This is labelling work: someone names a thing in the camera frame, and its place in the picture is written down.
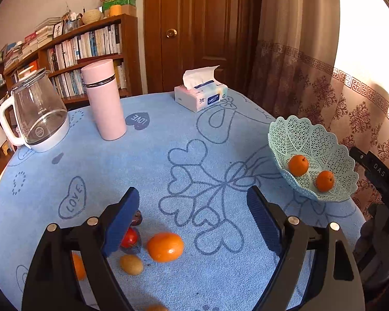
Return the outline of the brown wooden door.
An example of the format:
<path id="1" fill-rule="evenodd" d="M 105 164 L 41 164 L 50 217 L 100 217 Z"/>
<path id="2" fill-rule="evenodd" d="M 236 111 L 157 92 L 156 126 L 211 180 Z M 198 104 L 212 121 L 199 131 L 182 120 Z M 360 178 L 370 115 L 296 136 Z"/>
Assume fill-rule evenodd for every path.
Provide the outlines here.
<path id="1" fill-rule="evenodd" d="M 215 77 L 247 94 L 262 0 L 144 0 L 149 93 L 173 91 L 189 69 L 215 66 Z"/>

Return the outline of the wooden bookshelf with books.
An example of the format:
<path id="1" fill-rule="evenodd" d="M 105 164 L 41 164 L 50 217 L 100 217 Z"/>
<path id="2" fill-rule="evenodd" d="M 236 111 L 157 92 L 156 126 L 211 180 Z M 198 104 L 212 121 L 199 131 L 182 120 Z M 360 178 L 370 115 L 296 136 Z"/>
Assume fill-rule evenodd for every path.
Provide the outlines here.
<path id="1" fill-rule="evenodd" d="M 81 69 L 93 62 L 111 59 L 121 98 L 142 94 L 137 18 L 122 14 L 83 25 L 63 34 L 24 58 L 21 46 L 2 52 L 0 100 L 10 94 L 22 72 L 44 68 L 68 109 L 89 104 L 81 81 Z"/>

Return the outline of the light blue patterned tablecloth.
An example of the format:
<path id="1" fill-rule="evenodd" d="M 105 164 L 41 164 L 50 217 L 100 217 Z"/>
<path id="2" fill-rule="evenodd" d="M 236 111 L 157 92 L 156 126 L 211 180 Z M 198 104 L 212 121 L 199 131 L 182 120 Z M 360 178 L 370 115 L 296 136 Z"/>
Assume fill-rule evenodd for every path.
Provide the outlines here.
<path id="1" fill-rule="evenodd" d="M 271 115 L 235 91 L 199 113 L 170 93 L 125 98 L 128 129 L 115 141 L 101 138 L 90 108 L 69 114 L 69 132 L 54 148 L 19 148 L 0 182 L 0 288 L 15 307 L 45 228 L 65 228 L 99 216 L 129 187 L 140 194 L 143 221 L 136 254 L 142 274 L 109 264 L 137 310 L 160 303 L 170 310 L 251 310 L 278 262 L 247 206 L 247 189 L 308 225 L 338 223 L 355 244 L 364 223 L 351 200 L 308 199 L 287 184 L 268 146 Z M 155 262 L 148 241 L 179 235 L 183 254 Z"/>

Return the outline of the oval orange fruit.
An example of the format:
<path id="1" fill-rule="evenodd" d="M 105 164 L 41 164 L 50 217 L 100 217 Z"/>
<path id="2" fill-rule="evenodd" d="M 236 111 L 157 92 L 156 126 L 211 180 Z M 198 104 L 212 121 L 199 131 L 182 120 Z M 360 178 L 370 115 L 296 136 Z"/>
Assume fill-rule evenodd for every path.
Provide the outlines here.
<path id="1" fill-rule="evenodd" d="M 148 254 L 158 263 L 176 260 L 183 254 L 184 247 L 182 238 L 171 232 L 158 233 L 147 243 Z"/>

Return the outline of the dark purple passion fruit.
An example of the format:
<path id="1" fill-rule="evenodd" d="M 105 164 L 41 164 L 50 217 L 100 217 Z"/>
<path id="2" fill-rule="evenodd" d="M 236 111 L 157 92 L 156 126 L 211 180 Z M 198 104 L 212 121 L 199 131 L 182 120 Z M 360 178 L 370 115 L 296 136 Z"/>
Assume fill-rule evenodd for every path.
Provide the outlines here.
<path id="1" fill-rule="evenodd" d="M 76 277 L 79 281 L 83 281 L 86 278 L 86 271 L 84 267 L 84 263 L 82 261 L 81 256 L 76 253 L 72 253 L 72 258 L 74 262 L 74 269 L 76 272 Z"/>

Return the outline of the woven round basket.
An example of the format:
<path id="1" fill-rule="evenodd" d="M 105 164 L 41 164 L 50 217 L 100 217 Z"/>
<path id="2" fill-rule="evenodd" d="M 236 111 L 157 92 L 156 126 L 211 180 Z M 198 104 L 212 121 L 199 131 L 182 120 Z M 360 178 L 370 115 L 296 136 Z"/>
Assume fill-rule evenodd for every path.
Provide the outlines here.
<path id="1" fill-rule="evenodd" d="M 83 25 L 95 23 L 104 18 L 104 14 L 99 9 L 85 11 L 82 15 L 81 22 Z"/>

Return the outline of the brown longan fruit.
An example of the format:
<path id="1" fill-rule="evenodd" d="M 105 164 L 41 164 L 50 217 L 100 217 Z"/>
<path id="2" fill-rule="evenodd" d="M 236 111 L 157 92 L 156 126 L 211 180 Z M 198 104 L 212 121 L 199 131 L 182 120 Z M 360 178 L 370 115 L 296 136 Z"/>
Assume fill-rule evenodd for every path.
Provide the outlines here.
<path id="1" fill-rule="evenodd" d="M 136 255 L 123 255 L 119 260 L 119 264 L 125 273 L 132 276 L 138 276 L 144 270 L 143 262 Z"/>

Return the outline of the patterned beige curtain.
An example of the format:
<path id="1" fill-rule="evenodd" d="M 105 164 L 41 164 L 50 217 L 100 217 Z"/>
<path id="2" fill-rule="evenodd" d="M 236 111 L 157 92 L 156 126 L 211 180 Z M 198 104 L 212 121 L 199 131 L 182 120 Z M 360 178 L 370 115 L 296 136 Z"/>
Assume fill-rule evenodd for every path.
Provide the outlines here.
<path id="1" fill-rule="evenodd" d="M 389 168 L 389 4 L 262 0 L 248 96 L 321 124 Z"/>

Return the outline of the large round orange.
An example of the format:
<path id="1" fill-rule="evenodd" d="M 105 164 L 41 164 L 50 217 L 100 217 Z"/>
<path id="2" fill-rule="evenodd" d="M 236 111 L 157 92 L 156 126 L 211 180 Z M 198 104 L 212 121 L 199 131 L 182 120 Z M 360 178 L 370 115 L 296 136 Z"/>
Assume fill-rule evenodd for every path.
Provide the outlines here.
<path id="1" fill-rule="evenodd" d="M 144 311 L 169 311 L 169 309 L 163 305 L 150 305 Z"/>

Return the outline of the white tissue pack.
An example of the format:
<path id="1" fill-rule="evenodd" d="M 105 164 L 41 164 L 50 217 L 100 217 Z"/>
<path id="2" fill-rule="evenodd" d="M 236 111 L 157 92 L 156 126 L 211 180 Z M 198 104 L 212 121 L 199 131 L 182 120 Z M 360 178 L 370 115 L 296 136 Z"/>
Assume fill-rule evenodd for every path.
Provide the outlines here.
<path id="1" fill-rule="evenodd" d="M 227 98 L 227 86 L 215 78 L 219 67 L 209 66 L 186 70 L 183 84 L 174 88 L 174 99 L 192 112 L 209 108 Z"/>

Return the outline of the red cherry tomato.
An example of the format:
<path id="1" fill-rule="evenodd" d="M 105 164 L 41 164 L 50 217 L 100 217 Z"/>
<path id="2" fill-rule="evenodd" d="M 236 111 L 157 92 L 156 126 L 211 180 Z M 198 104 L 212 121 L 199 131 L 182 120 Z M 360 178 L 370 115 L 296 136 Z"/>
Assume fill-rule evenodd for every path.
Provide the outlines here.
<path id="1" fill-rule="evenodd" d="M 133 248 L 138 242 L 139 236 L 133 228 L 128 228 L 121 241 L 121 247 L 124 249 Z"/>

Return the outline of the small mandarin orange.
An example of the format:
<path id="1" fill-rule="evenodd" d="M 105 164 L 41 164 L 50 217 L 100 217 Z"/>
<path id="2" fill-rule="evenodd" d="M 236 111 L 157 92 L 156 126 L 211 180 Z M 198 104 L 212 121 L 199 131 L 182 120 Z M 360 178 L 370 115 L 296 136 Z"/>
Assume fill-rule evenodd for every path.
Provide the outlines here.
<path id="1" fill-rule="evenodd" d="M 307 173 L 309 169 L 308 159 L 301 154 L 294 155 L 288 162 L 291 175 L 298 178 Z"/>

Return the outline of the pale orange round fruit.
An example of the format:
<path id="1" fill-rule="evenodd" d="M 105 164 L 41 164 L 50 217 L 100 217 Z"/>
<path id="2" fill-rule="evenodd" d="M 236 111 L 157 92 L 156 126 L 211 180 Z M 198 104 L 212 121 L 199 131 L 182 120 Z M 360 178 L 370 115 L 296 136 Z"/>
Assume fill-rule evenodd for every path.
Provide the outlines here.
<path id="1" fill-rule="evenodd" d="M 319 192 L 330 191 L 334 187 L 334 184 L 335 176 L 331 171 L 321 171 L 315 179 L 315 187 Z"/>

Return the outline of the mint lattice fruit basket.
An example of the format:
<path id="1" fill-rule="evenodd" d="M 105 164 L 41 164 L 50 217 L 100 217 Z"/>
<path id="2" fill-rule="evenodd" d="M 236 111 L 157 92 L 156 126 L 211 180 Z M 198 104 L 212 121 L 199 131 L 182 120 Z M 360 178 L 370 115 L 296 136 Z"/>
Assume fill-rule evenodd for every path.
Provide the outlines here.
<path id="1" fill-rule="evenodd" d="M 342 202 L 358 189 L 359 175 L 354 171 L 355 161 L 345 145 L 340 145 L 335 134 L 320 124 L 313 125 L 307 118 L 294 115 L 278 117 L 269 126 L 268 144 L 275 165 L 282 177 L 298 193 L 314 201 Z M 290 159 L 303 155 L 309 168 L 301 177 L 291 174 Z M 318 174 L 330 171 L 335 177 L 332 189 L 320 192 L 315 186 Z"/>

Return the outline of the pink thermos bottle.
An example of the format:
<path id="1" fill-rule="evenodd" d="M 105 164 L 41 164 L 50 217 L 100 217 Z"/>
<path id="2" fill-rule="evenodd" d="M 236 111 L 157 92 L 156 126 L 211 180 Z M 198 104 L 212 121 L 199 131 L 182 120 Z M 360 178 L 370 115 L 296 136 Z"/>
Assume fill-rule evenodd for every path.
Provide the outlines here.
<path id="1" fill-rule="evenodd" d="M 93 118 L 104 140 L 112 141 L 126 133 L 112 59 L 99 60 L 81 69 Z"/>

